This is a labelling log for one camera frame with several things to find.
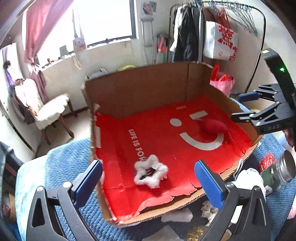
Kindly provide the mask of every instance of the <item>baseboard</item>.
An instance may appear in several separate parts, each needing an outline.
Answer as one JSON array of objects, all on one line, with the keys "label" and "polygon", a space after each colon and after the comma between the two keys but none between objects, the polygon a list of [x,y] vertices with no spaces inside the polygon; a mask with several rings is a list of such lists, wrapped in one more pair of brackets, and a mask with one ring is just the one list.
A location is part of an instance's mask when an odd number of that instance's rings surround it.
[{"label": "baseboard", "polygon": [[[75,110],[74,113],[78,114],[78,113],[81,113],[81,112],[83,112],[83,111],[85,111],[85,110],[88,110],[88,107],[84,107],[84,108],[82,108],[82,109]],[[63,115],[64,118],[68,118],[68,117],[70,117],[70,116],[74,116],[74,114],[73,114],[72,112],[70,112],[70,113],[68,113],[68,114]]]}]

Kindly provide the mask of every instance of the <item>chair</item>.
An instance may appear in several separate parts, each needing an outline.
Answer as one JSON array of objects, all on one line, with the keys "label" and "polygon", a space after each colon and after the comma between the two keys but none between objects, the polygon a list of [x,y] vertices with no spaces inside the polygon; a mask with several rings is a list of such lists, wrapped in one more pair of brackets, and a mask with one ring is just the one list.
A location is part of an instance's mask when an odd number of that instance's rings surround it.
[{"label": "chair", "polygon": [[48,101],[46,104],[43,104],[35,81],[32,79],[25,79],[21,81],[19,85],[15,86],[15,95],[20,104],[29,109],[31,115],[35,119],[38,129],[41,130],[48,145],[50,145],[50,141],[45,133],[45,128],[51,124],[55,127],[54,122],[56,120],[59,120],[64,125],[66,131],[72,138],[74,137],[73,132],[69,129],[62,116],[66,106],[69,105],[72,114],[77,117],[67,94],[62,94]]}]

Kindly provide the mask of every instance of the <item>bottle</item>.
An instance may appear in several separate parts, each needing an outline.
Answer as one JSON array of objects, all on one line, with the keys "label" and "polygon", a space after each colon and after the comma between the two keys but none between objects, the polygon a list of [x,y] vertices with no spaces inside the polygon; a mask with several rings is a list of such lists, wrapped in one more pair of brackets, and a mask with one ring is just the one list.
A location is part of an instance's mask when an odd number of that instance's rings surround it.
[{"label": "bottle", "polygon": [[296,175],[295,161],[292,154],[285,150],[266,170],[260,173],[266,195],[291,182]]}]

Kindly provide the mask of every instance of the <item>red paper lining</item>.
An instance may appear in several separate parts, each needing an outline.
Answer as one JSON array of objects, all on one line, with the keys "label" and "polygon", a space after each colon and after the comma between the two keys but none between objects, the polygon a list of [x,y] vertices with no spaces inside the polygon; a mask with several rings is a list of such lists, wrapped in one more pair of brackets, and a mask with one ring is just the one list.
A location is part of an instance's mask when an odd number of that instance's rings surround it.
[{"label": "red paper lining", "polygon": [[[205,133],[198,121],[189,116],[203,110],[208,113],[207,118],[227,125],[235,144],[225,135],[220,147],[208,151],[199,150],[181,138],[180,134],[184,132],[204,143],[217,138],[217,135]],[[170,123],[172,118],[179,119],[182,125],[173,126]],[[101,148],[96,149],[96,154],[103,160],[103,190],[112,213],[119,221],[139,215],[146,207],[164,204],[174,196],[189,195],[195,191],[200,183],[194,175],[193,167],[199,159],[203,159],[216,173],[221,173],[232,167],[252,145],[248,135],[203,95],[194,101],[122,119],[98,115],[96,126],[101,128]],[[134,134],[130,135],[129,130],[134,130],[136,138]],[[133,141],[138,141],[140,145],[134,146]],[[134,184],[133,165],[142,154],[145,157],[155,154],[160,162],[168,166],[168,178],[160,182],[160,188],[150,189]]]}]

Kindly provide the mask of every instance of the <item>pink gift bag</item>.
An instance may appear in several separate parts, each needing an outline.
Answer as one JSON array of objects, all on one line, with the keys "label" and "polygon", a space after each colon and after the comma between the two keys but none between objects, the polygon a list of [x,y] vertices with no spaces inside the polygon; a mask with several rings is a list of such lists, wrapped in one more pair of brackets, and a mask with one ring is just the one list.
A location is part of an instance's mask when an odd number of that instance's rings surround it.
[{"label": "pink gift bag", "polygon": [[216,64],[213,68],[210,85],[214,86],[218,90],[222,91],[226,96],[230,96],[233,89],[235,80],[232,76],[223,74],[220,79],[218,79],[218,74],[220,69],[220,64]]}]

